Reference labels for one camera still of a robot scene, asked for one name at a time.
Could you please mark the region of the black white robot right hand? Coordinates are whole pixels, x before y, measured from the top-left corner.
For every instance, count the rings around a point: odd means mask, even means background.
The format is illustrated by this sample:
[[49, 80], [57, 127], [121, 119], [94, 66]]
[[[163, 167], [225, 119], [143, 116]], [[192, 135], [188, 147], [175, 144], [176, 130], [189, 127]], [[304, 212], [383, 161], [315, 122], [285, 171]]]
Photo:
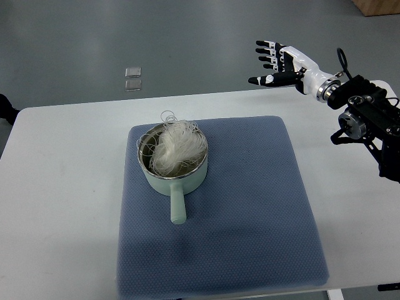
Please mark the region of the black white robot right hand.
[[326, 86], [337, 81], [332, 74], [321, 71], [316, 62], [292, 46], [274, 41], [257, 41], [256, 44], [259, 60], [264, 63], [263, 68], [273, 73], [250, 77], [250, 84], [267, 88], [295, 86], [304, 95], [322, 99]]

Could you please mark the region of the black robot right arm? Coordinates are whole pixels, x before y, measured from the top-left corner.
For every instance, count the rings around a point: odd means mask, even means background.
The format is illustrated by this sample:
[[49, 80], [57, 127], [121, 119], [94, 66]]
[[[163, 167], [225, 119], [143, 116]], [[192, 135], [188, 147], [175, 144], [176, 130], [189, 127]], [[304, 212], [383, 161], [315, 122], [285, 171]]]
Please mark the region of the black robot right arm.
[[337, 56], [348, 81], [328, 79], [316, 99], [334, 110], [345, 108], [338, 117], [340, 129], [331, 136], [339, 144], [363, 144], [378, 163], [379, 175], [399, 182], [399, 98], [360, 75], [352, 76], [344, 51]]

